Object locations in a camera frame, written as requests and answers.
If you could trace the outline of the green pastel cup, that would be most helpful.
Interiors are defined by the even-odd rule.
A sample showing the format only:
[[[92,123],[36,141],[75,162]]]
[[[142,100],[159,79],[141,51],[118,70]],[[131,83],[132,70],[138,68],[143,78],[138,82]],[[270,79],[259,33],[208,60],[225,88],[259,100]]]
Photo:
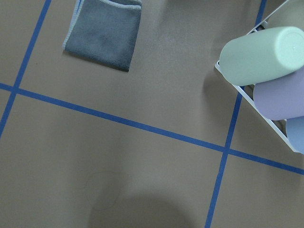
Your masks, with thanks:
[[[219,66],[223,77],[236,86],[261,83],[288,75],[304,65],[304,32],[276,27],[229,41]]]

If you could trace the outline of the purple pastel cup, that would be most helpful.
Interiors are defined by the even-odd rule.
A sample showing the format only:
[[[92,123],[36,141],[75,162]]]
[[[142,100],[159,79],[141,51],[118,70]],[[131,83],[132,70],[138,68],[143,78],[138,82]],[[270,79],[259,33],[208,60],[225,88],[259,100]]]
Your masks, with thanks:
[[[283,120],[304,115],[304,69],[255,84],[253,100],[267,119]]]

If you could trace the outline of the grey folded cloth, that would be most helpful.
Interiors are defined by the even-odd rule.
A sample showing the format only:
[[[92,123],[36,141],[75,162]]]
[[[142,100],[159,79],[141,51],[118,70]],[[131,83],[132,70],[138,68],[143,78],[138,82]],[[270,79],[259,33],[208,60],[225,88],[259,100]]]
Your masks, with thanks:
[[[63,49],[129,71],[141,20],[140,0],[78,0]]]

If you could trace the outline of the blue pastel cup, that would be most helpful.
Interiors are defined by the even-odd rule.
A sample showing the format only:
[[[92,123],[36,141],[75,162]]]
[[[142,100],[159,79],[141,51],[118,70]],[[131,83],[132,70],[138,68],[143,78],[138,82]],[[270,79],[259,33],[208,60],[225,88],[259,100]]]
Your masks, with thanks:
[[[299,153],[304,153],[304,117],[287,119],[286,134],[292,147]]]

